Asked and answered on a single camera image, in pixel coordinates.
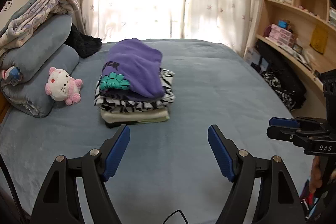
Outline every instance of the silver bolt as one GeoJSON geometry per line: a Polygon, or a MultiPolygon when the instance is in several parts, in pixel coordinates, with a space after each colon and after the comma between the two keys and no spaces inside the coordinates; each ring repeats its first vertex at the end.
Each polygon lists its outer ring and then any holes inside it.
{"type": "Polygon", "coordinates": [[[91,151],[90,151],[90,155],[91,156],[96,156],[96,155],[98,155],[99,154],[99,150],[98,149],[92,149],[91,151]]]}
{"type": "Polygon", "coordinates": [[[58,161],[58,162],[61,162],[63,160],[64,160],[64,156],[63,155],[59,155],[59,156],[56,157],[56,161],[58,161]]]}
{"type": "Polygon", "coordinates": [[[274,156],[273,159],[275,162],[282,162],[282,159],[279,156],[274,156]]]}
{"type": "Polygon", "coordinates": [[[241,155],[242,157],[246,157],[248,155],[248,152],[246,150],[239,150],[238,154],[241,155]]]}

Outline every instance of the black fur garment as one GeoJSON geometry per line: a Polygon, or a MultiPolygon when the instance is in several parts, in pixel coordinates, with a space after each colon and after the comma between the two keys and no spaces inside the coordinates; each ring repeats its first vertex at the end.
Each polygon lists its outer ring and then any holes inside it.
{"type": "Polygon", "coordinates": [[[81,58],[87,58],[100,50],[101,38],[82,34],[72,24],[70,34],[64,44],[73,47],[81,58]]]}

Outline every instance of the gray pillow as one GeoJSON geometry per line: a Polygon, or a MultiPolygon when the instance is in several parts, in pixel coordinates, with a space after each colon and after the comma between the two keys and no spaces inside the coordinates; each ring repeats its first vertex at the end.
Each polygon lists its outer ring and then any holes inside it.
{"type": "Polygon", "coordinates": [[[31,80],[16,86],[5,85],[1,91],[17,109],[35,117],[44,117],[51,111],[55,102],[44,90],[48,82],[49,69],[55,67],[70,74],[78,62],[79,56],[76,51],[67,45],[62,45],[31,80]]]}
{"type": "Polygon", "coordinates": [[[43,63],[67,40],[71,24],[72,19],[68,14],[55,15],[39,26],[22,47],[7,52],[2,61],[2,69],[7,70],[14,66],[22,74],[21,81],[11,79],[12,85],[25,83],[34,76],[43,63]]]}
{"type": "Polygon", "coordinates": [[[0,31],[0,37],[6,32],[9,23],[13,19],[17,19],[18,17],[22,16],[25,12],[27,12],[27,10],[31,7],[31,5],[33,5],[36,1],[37,0],[28,0],[28,2],[25,5],[23,5],[19,10],[17,10],[7,21],[5,27],[0,31]]]}

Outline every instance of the pink and white stuffed animal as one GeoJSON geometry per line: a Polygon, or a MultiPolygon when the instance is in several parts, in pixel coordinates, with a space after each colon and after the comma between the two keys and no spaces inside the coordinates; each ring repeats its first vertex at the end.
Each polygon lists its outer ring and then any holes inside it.
{"type": "Polygon", "coordinates": [[[83,84],[81,79],[74,79],[63,69],[51,67],[45,92],[55,101],[65,101],[67,106],[81,100],[79,90],[83,84]]]}

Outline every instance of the plush toy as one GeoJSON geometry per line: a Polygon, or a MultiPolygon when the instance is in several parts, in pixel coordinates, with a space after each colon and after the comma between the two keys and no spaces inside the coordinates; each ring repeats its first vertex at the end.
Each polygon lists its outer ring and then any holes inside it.
{"type": "Polygon", "coordinates": [[[51,67],[45,92],[55,101],[65,101],[67,106],[81,100],[79,90],[83,84],[81,79],[74,79],[63,69],[51,67]]]}

